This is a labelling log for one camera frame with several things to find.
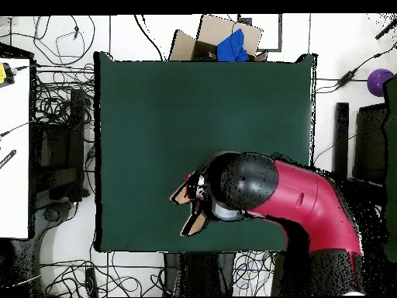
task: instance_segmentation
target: yellow device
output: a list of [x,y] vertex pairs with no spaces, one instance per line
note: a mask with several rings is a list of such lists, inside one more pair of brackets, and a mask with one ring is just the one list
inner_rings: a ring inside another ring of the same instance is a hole
[[0,88],[15,82],[14,73],[8,63],[0,63]]

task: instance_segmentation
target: purple ball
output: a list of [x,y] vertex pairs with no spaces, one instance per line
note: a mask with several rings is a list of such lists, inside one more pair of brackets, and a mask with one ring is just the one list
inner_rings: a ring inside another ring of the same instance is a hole
[[383,96],[383,88],[382,85],[393,78],[394,74],[385,68],[379,68],[378,70],[373,71],[367,80],[367,87],[369,92],[377,97]]

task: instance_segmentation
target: blue cloth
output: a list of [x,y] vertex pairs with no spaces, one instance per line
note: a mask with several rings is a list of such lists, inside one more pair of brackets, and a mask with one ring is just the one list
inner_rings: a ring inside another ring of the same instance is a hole
[[218,61],[248,61],[248,54],[243,48],[244,34],[238,29],[217,47]]

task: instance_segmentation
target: green tabletop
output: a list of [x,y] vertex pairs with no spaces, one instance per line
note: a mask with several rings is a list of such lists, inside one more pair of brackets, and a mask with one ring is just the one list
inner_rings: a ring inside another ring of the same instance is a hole
[[294,64],[117,62],[97,53],[97,248],[284,249],[283,230],[264,220],[210,223],[200,234],[181,237],[190,207],[174,205],[169,196],[218,151],[278,152],[307,165],[314,63],[312,55]]
[[386,255],[391,261],[397,261],[397,78],[384,84],[385,101],[388,104],[388,119],[385,122],[387,137],[386,223],[390,233],[386,246]]

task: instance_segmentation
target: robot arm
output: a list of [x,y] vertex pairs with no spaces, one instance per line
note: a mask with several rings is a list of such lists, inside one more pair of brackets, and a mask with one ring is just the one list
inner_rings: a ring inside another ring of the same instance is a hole
[[172,201],[192,205],[185,236],[210,220],[241,220],[245,214],[294,221],[309,235],[312,295],[362,292],[360,235],[343,198],[317,173],[257,153],[217,154]]

